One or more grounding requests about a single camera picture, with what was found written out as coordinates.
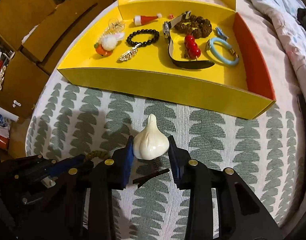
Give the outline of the white plush bunny with carrot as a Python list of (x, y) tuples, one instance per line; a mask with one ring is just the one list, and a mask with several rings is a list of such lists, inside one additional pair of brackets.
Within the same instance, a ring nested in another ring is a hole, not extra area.
[(97, 54), (103, 57), (110, 56), (124, 37), (125, 33), (106, 34), (94, 44), (94, 48)]

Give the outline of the red santa hat clip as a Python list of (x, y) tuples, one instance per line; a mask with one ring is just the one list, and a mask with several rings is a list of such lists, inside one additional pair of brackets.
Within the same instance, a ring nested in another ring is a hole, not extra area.
[(162, 14), (160, 13), (154, 16), (136, 15), (133, 19), (133, 23), (135, 24), (135, 26), (141, 26), (141, 25), (149, 24), (160, 18), (162, 18)]

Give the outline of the leaf patterned bed blanket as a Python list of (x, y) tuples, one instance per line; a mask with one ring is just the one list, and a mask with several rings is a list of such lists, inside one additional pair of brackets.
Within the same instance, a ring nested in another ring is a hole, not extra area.
[(299, 206), (306, 157), (293, 66), (269, 19), (250, 0), (236, 0), (259, 45), (277, 102), (255, 120), (158, 100), (71, 85), (58, 71), (50, 76), (27, 131), (27, 155), (65, 159), (102, 150), (112, 153), (141, 131), (150, 114), (158, 128), (207, 167), (232, 167), (280, 226)]

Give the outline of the yellow cardboard box with lid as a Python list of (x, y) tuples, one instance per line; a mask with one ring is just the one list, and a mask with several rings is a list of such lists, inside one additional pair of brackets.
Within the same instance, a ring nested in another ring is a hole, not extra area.
[[(228, 35), (229, 48), (216, 41), (215, 33), (196, 42), (198, 59), (185, 57), (184, 34), (171, 29), (163, 35), (169, 16), (190, 11), (210, 21)], [(118, 58), (130, 46), (122, 41), (112, 55), (93, 48), (110, 20), (125, 23), (125, 35), (145, 42), (149, 34), (133, 23), (136, 16), (161, 18), (145, 29), (160, 33), (158, 41), (128, 61)], [(236, 0), (118, 0), (86, 31), (60, 61), (58, 71), (72, 84), (122, 92), (208, 109), (244, 119), (255, 119), (275, 103), (267, 64), (246, 22), (236, 10)]]

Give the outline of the blue plastic hair clip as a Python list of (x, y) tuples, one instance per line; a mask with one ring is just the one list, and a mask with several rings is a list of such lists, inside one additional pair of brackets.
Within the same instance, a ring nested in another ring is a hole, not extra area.
[(221, 38), (222, 40), (226, 41), (229, 38), (227, 35), (225, 35), (225, 33), (223, 32), (223, 30), (220, 27), (216, 27), (215, 32), (216, 32), (216, 35), (219, 38)]

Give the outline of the clear square hair clip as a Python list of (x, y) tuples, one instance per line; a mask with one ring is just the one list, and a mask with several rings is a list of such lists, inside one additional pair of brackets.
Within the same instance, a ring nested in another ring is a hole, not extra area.
[(118, 19), (110, 19), (108, 22), (110, 34), (122, 33), (125, 29), (124, 21)]

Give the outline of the light blue patterned duvet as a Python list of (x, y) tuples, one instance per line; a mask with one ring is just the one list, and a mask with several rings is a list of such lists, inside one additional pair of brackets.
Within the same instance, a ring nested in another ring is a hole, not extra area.
[(267, 15), (291, 61), (301, 85), (306, 85), (306, 31), (297, 20), (297, 10), (304, 9), (301, 0), (251, 0), (253, 6)]

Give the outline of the light blue bangle gold caps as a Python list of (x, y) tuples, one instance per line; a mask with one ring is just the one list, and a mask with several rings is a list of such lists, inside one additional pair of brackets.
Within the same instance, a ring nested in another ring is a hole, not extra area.
[(218, 61), (228, 65), (236, 66), (239, 63), (239, 55), (231, 44), (219, 37), (212, 37), (206, 43), (206, 50), (209, 50)]

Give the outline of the wrist watch with strap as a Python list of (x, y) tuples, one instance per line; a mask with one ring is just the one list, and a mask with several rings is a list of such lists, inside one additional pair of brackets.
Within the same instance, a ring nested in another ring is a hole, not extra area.
[(202, 52), (197, 60), (190, 60), (184, 56), (185, 36), (192, 35), (197, 43), (197, 39), (201, 38), (204, 33), (210, 33), (210, 28), (211, 24), (209, 20), (203, 17), (197, 17), (189, 10), (171, 20), (165, 21), (162, 29), (172, 63), (178, 68), (186, 70), (202, 70), (214, 66), (214, 62), (201, 58)]

